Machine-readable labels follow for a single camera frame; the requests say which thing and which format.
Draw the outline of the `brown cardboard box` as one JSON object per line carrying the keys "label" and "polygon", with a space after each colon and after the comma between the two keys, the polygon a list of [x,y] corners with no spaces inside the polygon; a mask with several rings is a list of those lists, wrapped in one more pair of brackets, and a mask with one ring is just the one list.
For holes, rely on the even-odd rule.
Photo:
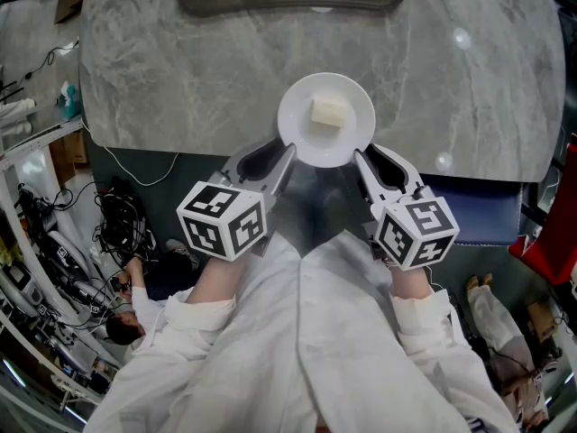
{"label": "brown cardboard box", "polygon": [[81,131],[68,134],[49,144],[50,156],[60,186],[71,180],[79,170],[90,166],[84,135]]}

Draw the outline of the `person's left forearm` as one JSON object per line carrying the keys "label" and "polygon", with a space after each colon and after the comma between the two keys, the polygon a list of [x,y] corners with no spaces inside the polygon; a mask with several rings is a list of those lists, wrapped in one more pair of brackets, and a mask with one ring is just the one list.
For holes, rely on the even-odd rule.
{"label": "person's left forearm", "polygon": [[194,305],[232,299],[245,274],[249,260],[248,253],[232,262],[211,258],[185,302]]}

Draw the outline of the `pile of black devices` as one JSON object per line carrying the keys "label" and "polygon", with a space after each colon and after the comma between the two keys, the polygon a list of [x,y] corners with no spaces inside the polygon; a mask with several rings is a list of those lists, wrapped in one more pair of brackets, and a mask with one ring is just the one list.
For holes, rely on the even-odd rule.
{"label": "pile of black devices", "polygon": [[[87,246],[67,235],[58,218],[70,215],[83,202],[97,209]],[[133,257],[144,262],[157,259],[156,240],[142,202],[124,180],[91,180],[80,189],[62,186],[53,198],[21,183],[14,207],[44,275],[61,299],[85,318],[73,328],[91,328],[92,317],[110,318],[121,307],[111,291],[122,287],[113,274],[105,276],[103,263],[109,261],[119,270]]]}

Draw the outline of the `white metal shelf rack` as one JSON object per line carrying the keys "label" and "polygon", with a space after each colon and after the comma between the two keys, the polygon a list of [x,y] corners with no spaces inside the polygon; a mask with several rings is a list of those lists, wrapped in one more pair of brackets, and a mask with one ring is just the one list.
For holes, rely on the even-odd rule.
{"label": "white metal shelf rack", "polygon": [[0,172],[8,170],[20,159],[27,157],[30,153],[49,146],[51,143],[72,134],[83,127],[82,119],[74,119],[55,124],[54,126],[30,136],[28,139],[13,146],[0,155]]}

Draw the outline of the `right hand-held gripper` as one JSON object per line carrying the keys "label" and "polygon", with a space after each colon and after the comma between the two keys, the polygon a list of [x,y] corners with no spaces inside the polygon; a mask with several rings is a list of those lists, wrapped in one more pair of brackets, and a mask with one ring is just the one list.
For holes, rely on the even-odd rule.
{"label": "right hand-held gripper", "polygon": [[[391,149],[370,144],[355,150],[353,161],[372,207],[386,201],[385,189],[413,194],[423,186],[417,169]],[[445,198],[400,198],[383,206],[374,240],[403,271],[441,262],[460,228]]]}

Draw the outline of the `white round plate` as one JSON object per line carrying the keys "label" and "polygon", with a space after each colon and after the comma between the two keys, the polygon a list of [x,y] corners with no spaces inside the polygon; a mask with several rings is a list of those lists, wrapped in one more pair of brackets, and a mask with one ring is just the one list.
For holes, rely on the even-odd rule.
{"label": "white round plate", "polygon": [[[310,120],[314,97],[333,98],[348,105],[343,128]],[[355,150],[363,151],[375,132],[376,115],[366,91],[344,75],[321,72],[292,85],[281,99],[277,113],[279,135],[297,148],[298,160],[317,168],[336,168],[349,163]]]}

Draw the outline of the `red cloth covered stand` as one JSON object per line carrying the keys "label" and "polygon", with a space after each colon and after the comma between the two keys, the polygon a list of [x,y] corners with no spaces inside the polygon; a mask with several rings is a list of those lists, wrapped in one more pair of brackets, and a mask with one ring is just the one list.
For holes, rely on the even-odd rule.
{"label": "red cloth covered stand", "polygon": [[569,282],[577,266],[577,138],[568,145],[554,203],[540,235],[524,235],[508,248],[510,254],[552,286]]}

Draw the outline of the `person's right forearm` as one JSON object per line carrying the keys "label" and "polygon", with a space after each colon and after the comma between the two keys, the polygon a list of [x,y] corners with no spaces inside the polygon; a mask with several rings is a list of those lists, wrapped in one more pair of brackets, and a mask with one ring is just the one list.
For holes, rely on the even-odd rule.
{"label": "person's right forearm", "polygon": [[403,271],[398,266],[391,266],[389,270],[393,296],[400,299],[426,299],[433,294],[423,268]]}

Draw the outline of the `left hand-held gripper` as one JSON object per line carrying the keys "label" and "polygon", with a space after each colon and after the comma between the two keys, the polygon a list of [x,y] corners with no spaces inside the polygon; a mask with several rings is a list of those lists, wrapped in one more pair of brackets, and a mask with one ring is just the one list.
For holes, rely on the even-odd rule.
{"label": "left hand-held gripper", "polygon": [[269,232],[267,215],[286,187],[297,148],[279,137],[232,155],[208,181],[199,181],[177,207],[191,249],[231,262]]}

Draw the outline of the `person's white coat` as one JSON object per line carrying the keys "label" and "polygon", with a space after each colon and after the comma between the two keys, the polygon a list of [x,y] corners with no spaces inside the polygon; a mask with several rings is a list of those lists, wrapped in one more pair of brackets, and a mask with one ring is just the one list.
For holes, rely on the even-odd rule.
{"label": "person's white coat", "polygon": [[400,299],[389,268],[274,235],[232,299],[166,300],[85,433],[518,433],[446,290]]}

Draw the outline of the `teal plastic bag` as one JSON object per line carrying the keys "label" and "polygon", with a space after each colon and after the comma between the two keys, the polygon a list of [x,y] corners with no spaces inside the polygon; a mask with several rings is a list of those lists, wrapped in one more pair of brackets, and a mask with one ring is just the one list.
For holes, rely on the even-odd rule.
{"label": "teal plastic bag", "polygon": [[77,87],[65,81],[57,99],[57,108],[64,120],[69,120],[81,113],[81,95]]}

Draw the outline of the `pale yellow food block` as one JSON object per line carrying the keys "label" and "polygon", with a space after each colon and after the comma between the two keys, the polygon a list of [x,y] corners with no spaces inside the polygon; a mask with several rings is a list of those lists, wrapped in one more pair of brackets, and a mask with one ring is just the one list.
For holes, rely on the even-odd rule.
{"label": "pale yellow food block", "polygon": [[343,128],[348,115],[348,105],[333,98],[314,97],[310,112],[313,123]]}

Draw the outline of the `dark upholstered chair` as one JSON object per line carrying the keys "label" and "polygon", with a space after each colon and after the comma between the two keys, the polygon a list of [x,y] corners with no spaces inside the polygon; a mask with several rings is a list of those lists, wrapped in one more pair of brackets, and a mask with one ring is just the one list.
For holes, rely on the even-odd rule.
{"label": "dark upholstered chair", "polygon": [[460,227],[457,244],[510,246],[517,241],[521,183],[427,174],[422,180],[452,210]]}

